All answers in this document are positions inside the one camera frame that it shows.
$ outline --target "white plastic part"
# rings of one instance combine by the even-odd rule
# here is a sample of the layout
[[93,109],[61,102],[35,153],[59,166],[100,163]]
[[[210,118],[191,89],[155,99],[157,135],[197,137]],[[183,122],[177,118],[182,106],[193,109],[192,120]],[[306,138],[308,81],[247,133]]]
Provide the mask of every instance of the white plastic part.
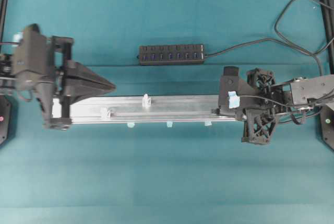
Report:
[[172,121],[167,121],[167,127],[173,127],[173,122]]
[[204,121],[204,126],[212,126],[212,122],[211,121]]
[[149,108],[152,104],[151,97],[148,97],[148,94],[144,94],[142,97],[141,105],[143,108]]
[[23,39],[23,33],[22,32],[18,32],[15,33],[13,35],[13,42],[20,42]]
[[135,127],[135,124],[133,122],[128,122],[127,123],[127,127],[128,128],[134,128]]
[[240,97],[236,95],[236,91],[229,92],[229,108],[238,108],[240,106]]

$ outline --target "white plastic clip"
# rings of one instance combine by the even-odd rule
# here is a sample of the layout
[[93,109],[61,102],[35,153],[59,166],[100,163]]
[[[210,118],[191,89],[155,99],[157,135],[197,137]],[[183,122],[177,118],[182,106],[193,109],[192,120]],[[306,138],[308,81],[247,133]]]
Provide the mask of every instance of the white plastic clip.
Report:
[[211,121],[204,121],[204,126],[212,126],[212,122]]
[[127,123],[127,127],[128,128],[134,128],[135,127],[135,123],[134,122],[128,122]]
[[103,120],[108,120],[111,118],[111,110],[109,110],[108,108],[101,108],[100,113]]
[[229,92],[229,108],[238,108],[240,106],[240,97],[235,91]]
[[167,121],[167,127],[173,127],[173,122],[172,121]]
[[147,93],[142,97],[141,105],[143,108],[149,108],[152,104],[151,97],[148,97]]

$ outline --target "black metal frame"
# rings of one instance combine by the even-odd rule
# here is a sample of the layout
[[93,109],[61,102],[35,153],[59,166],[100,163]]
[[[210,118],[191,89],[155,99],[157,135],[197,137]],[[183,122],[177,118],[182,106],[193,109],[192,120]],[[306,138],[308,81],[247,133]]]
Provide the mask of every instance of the black metal frame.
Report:
[[2,41],[7,9],[7,0],[0,0],[0,41]]
[[[334,0],[321,0],[325,4],[334,7]],[[326,38],[329,41],[334,35],[334,12],[322,7]],[[334,74],[334,43],[328,47],[328,61],[330,73]],[[329,107],[323,107],[320,114],[321,133],[323,141],[334,149],[334,111]]]
[[[0,42],[2,41],[7,9],[7,0],[0,0]],[[0,96],[0,144],[8,137],[10,123],[11,103],[4,95]]]

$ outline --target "teal fabric surface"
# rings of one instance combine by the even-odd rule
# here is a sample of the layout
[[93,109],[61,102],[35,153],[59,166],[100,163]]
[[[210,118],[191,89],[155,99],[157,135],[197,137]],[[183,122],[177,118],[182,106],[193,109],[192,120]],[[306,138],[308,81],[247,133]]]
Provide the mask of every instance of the teal fabric surface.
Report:
[[[117,85],[113,95],[218,93],[224,65],[277,81],[315,77],[314,61],[272,43],[200,66],[137,66],[141,44],[204,43],[207,52],[273,35],[289,0],[8,0],[4,40],[29,23],[75,38],[73,59]],[[324,43],[320,8],[298,1],[282,31]],[[327,65],[327,53],[321,56]],[[241,144],[243,124],[75,125],[43,129],[36,102],[13,101],[0,147],[0,223],[332,223],[334,152],[317,119]]]

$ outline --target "power cord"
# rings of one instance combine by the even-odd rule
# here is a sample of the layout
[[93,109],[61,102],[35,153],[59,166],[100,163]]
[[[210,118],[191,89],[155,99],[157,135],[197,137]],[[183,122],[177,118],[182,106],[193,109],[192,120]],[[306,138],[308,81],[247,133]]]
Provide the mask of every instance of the power cord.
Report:
[[[290,0],[289,3],[285,6],[285,8],[283,9],[283,11],[280,13],[278,19],[276,20],[275,22],[275,26],[274,26],[274,30],[275,30],[275,33],[282,39],[282,40],[278,40],[278,39],[275,39],[275,38],[263,38],[263,39],[259,39],[259,40],[254,40],[254,41],[249,41],[249,42],[245,42],[245,43],[241,43],[241,44],[238,44],[238,45],[234,45],[230,48],[227,48],[227,49],[224,49],[222,51],[219,51],[217,53],[212,53],[212,54],[206,54],[205,55],[205,58],[210,58],[210,57],[215,57],[215,56],[218,56],[218,55],[221,55],[221,54],[224,54],[226,52],[229,52],[231,50],[234,50],[234,49],[237,49],[237,48],[241,48],[241,47],[244,47],[244,46],[247,46],[247,45],[254,45],[254,44],[259,44],[259,43],[262,43],[262,42],[266,42],[266,41],[272,41],[272,42],[275,42],[277,44],[281,44],[281,45],[284,45],[286,47],[289,47],[289,48],[292,48],[304,55],[307,55],[307,56],[310,56],[312,57],[316,62],[317,62],[317,65],[318,65],[318,68],[319,68],[319,73],[320,75],[322,76],[324,74],[324,71],[323,71],[323,67],[321,66],[321,63],[320,63],[320,60],[319,58],[317,57],[317,55],[319,55],[320,53],[322,53],[324,50],[326,50],[331,44],[332,42],[334,41],[334,37],[328,41],[328,43],[322,47],[321,49],[319,49],[318,51],[316,52],[311,52],[295,43],[293,43],[292,41],[290,41],[289,39],[287,39],[287,37],[285,37],[279,30],[278,30],[278,24],[279,22],[281,21],[281,19],[283,18],[284,14],[287,12],[287,10],[289,9],[289,7],[292,5],[293,2],[295,2],[296,0]],[[334,8],[331,7],[331,6],[328,6],[326,5],[325,3],[319,1],[319,0],[311,0],[313,2],[316,2],[318,3],[320,6],[324,6],[326,7],[327,9],[330,9],[332,11],[334,11]]]

